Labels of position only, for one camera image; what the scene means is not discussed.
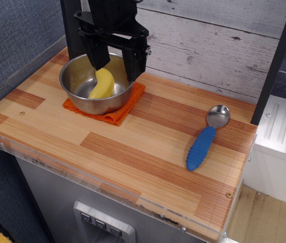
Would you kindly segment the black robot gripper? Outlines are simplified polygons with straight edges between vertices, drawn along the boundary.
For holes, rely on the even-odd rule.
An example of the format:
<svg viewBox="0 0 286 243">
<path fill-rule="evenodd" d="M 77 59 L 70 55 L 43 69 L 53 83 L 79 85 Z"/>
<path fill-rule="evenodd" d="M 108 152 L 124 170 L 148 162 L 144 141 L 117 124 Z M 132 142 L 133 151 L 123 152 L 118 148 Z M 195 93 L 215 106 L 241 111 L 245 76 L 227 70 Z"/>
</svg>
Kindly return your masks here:
<svg viewBox="0 0 286 243">
<path fill-rule="evenodd" d="M 91 65 L 99 70 L 110 62 L 108 47 L 122 50 L 127 80 L 146 69 L 149 31 L 136 20 L 140 1 L 88 1 L 89 11 L 77 11 L 79 36 Z"/>
</svg>

